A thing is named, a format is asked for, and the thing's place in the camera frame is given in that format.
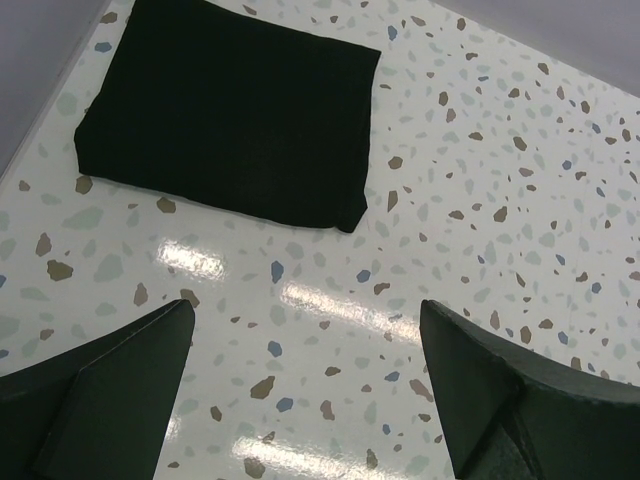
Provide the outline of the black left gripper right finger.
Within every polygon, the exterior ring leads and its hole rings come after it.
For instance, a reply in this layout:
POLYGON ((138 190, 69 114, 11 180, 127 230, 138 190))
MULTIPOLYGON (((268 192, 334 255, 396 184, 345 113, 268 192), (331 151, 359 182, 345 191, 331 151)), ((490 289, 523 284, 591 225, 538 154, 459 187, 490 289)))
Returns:
POLYGON ((457 479, 636 479, 639 389, 557 363, 434 300, 420 334, 457 479))

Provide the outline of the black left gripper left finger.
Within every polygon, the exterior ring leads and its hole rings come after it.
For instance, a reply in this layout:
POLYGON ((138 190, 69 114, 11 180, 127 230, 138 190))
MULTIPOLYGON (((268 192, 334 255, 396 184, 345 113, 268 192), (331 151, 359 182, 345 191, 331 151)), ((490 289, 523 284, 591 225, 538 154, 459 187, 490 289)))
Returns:
POLYGON ((153 478, 194 325, 174 300, 3 376, 2 478, 153 478))

